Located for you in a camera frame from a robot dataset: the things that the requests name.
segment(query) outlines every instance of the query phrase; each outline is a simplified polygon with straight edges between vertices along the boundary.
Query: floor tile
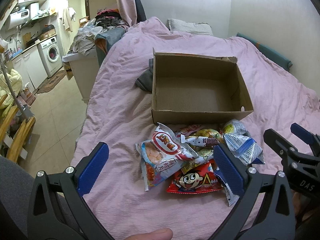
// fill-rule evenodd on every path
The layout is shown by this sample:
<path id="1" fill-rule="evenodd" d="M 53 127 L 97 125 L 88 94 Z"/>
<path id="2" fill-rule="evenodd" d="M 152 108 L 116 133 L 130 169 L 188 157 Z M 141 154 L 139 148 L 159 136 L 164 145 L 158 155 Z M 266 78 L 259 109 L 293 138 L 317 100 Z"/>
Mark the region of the floor tile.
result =
<path id="1" fill-rule="evenodd" d="M 69 166 L 69 162 L 63 152 L 61 143 L 58 142 L 46 151 L 34 163 L 25 167 L 25 170 L 33 177 L 37 172 L 44 170 L 47 174 L 64 171 Z"/>
<path id="2" fill-rule="evenodd" d="M 69 99 L 71 96 L 79 92 L 78 86 L 74 78 L 62 82 L 62 80 L 52 89 L 49 94 L 51 109 L 54 109 L 59 104 Z"/>
<path id="3" fill-rule="evenodd" d="M 81 94 L 78 92 L 64 101 L 63 104 L 52 109 L 52 116 L 59 139 L 62 139 L 83 123 L 87 105 L 81 98 Z"/>
<path id="4" fill-rule="evenodd" d="M 50 112 L 51 106 L 48 93 L 38 94 L 30 109 L 31 112 L 35 115 L 36 120 L 40 119 L 45 114 Z"/>
<path id="5" fill-rule="evenodd" d="M 71 160 L 73 159 L 73 154 L 75 153 L 76 139 L 79 137 L 81 127 L 82 124 L 60 140 L 63 151 L 69 162 L 71 162 Z"/>
<path id="6" fill-rule="evenodd" d="M 33 163 L 58 141 L 58 133 L 50 111 L 36 120 L 32 131 L 31 143 L 24 147 L 28 152 L 27 158 L 29 162 Z"/>

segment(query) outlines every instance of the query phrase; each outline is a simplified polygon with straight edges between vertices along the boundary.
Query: open cardboard box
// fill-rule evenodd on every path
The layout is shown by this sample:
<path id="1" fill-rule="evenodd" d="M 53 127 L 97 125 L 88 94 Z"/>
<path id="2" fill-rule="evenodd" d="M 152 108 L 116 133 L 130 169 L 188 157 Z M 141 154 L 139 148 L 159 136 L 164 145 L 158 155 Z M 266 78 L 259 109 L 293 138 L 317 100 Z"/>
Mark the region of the open cardboard box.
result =
<path id="1" fill-rule="evenodd" d="M 154 124 L 225 123 L 253 112 L 236 57 L 153 54 Z"/>

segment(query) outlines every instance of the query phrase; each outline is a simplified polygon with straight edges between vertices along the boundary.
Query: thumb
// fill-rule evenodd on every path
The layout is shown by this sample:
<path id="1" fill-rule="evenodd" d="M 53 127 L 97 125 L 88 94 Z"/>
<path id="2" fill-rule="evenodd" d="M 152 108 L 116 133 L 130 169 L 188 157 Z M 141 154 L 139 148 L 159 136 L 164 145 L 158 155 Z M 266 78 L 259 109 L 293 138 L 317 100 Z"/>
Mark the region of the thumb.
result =
<path id="1" fill-rule="evenodd" d="M 161 228 L 151 233 L 129 236 L 125 240 L 170 240 L 173 232 L 169 228 Z"/>

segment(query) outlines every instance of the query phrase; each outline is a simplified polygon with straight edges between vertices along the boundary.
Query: brown rug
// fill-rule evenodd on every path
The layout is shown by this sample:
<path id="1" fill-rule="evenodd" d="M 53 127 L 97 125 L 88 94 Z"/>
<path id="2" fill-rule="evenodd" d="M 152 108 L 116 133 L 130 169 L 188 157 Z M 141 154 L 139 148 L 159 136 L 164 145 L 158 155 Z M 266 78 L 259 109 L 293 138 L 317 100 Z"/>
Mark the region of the brown rug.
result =
<path id="1" fill-rule="evenodd" d="M 37 94 L 47 93 L 51 91 L 61 81 L 61 79 L 64 78 L 65 75 L 66 75 L 65 70 L 60 70 L 57 73 L 55 73 L 51 78 L 46 80 L 44 84 L 41 85 Z"/>

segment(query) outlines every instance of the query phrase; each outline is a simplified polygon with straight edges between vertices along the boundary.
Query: pink curtain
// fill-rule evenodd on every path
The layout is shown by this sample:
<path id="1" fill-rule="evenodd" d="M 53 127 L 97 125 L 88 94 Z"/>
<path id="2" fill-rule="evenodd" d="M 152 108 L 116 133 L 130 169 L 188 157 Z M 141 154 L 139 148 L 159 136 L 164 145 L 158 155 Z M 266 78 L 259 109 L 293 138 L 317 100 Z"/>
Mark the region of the pink curtain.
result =
<path id="1" fill-rule="evenodd" d="M 131 27 L 137 23 L 135 0 L 117 0 L 120 16 Z"/>

